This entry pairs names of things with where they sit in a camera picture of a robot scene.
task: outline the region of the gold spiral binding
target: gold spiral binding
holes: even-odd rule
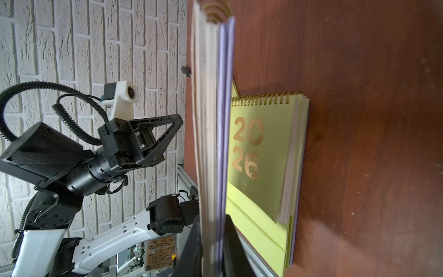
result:
[[[257,105],[281,105],[289,104],[291,95],[301,94],[301,91],[288,91],[276,94],[244,95],[231,98],[231,107],[257,106]]]
[[[212,23],[224,22],[234,15],[231,5],[226,0],[212,0],[204,3],[202,10],[206,13],[207,21]]]

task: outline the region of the yellow calendar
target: yellow calendar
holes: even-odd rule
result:
[[[282,276],[291,264],[309,99],[233,97],[226,213]]]

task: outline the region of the cable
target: cable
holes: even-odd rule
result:
[[[181,197],[181,198],[183,199],[183,201],[185,201],[185,202],[187,201],[187,200],[186,200],[186,199],[184,199],[184,198],[183,198],[183,196],[181,196],[180,194],[179,194],[179,197]]]
[[[101,99],[98,98],[97,96],[88,95],[88,94],[63,94],[63,95],[60,95],[60,96],[57,98],[57,104],[60,103],[60,100],[61,100],[63,97],[66,97],[66,96],[87,96],[87,97],[89,97],[89,98],[94,98],[95,100],[101,101]]]
[[[122,187],[126,187],[128,185],[128,177],[126,175],[122,175],[122,177],[123,177],[123,181],[121,182],[120,186],[117,189],[110,191],[109,185],[106,187],[107,194],[116,193],[116,192],[120,191],[122,189]]]
[[[188,192],[187,192],[186,190],[179,190],[179,193],[180,193],[180,192],[184,192],[184,193],[186,193],[186,196],[190,199],[189,194],[188,194]]]
[[[61,92],[65,92],[67,94],[75,94],[76,97],[84,100],[86,103],[91,105],[94,110],[96,110],[100,116],[103,118],[105,123],[107,123],[108,116],[103,110],[102,107],[100,107],[99,104],[97,104],[94,100],[90,99],[90,95],[83,94],[78,90],[75,90],[73,88],[70,88],[68,86],[51,83],[51,82],[25,82],[21,84],[14,85],[10,88],[5,89],[0,94],[0,135],[4,137],[7,141],[13,142],[17,139],[17,136],[14,135],[11,130],[6,125],[6,121],[4,119],[4,110],[6,108],[6,104],[8,103],[11,98],[13,98],[15,95],[24,92],[26,90],[34,90],[34,89],[49,89],[49,90],[58,90]],[[52,109],[55,111],[55,113],[58,115],[58,117],[66,124],[66,126],[81,140],[92,144],[92,145],[101,145],[101,141],[98,138],[92,137],[89,134],[87,134],[85,131],[83,131],[80,126],[75,123],[75,121],[71,118],[71,116],[68,114],[68,112],[63,108],[62,104],[57,103],[52,106]]]

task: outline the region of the stack of paper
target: stack of paper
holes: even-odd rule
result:
[[[214,10],[227,22],[217,22]],[[229,6],[220,2],[202,10],[194,1],[192,112],[204,276],[219,276],[223,260],[234,25]]]

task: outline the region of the wooden tabletop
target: wooden tabletop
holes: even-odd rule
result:
[[[443,4],[230,2],[240,95],[302,90],[311,101],[285,276],[443,276]]]

